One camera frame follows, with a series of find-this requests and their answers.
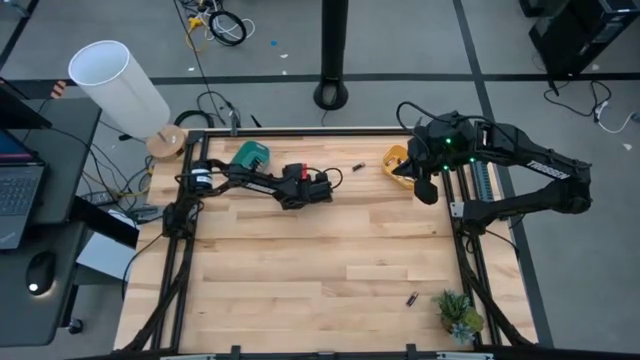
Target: white paper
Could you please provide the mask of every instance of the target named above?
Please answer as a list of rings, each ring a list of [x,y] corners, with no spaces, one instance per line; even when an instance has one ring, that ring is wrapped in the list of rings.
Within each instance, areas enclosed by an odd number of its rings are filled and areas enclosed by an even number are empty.
[[[133,220],[119,212],[109,210],[109,214],[135,227]],[[89,239],[89,243],[84,247],[76,262],[117,279],[122,279],[124,270],[135,253],[135,249],[102,234],[95,233],[91,239]]]

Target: computer mouse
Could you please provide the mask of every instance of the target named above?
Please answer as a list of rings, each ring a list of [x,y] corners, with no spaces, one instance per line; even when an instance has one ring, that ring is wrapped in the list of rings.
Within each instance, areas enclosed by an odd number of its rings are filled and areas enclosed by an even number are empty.
[[[31,259],[27,266],[27,289],[32,295],[42,295],[53,284],[56,254],[43,251]]]

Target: small battery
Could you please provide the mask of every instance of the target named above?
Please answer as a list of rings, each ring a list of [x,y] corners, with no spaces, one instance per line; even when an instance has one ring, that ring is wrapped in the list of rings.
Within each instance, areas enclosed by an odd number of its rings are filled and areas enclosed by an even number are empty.
[[[411,307],[411,305],[413,305],[414,302],[416,302],[416,299],[418,298],[418,292],[414,291],[411,296],[409,297],[409,300],[407,300],[407,306]]]
[[[360,163],[360,164],[358,164],[358,165],[356,165],[356,166],[352,167],[351,169],[352,169],[353,171],[358,171],[358,170],[362,169],[363,167],[365,167],[365,165],[366,165],[365,163]]]

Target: laptop keyboard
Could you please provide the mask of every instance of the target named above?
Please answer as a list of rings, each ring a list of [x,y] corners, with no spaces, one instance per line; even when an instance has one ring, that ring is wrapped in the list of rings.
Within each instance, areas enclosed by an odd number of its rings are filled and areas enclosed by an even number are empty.
[[[37,177],[0,178],[0,215],[26,215],[37,185]]]

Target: black computer tower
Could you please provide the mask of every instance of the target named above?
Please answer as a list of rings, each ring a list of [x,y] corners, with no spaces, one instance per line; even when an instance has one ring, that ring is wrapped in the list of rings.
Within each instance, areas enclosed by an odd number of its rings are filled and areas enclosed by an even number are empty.
[[[550,75],[576,75],[640,15],[640,0],[547,1],[529,36]]]

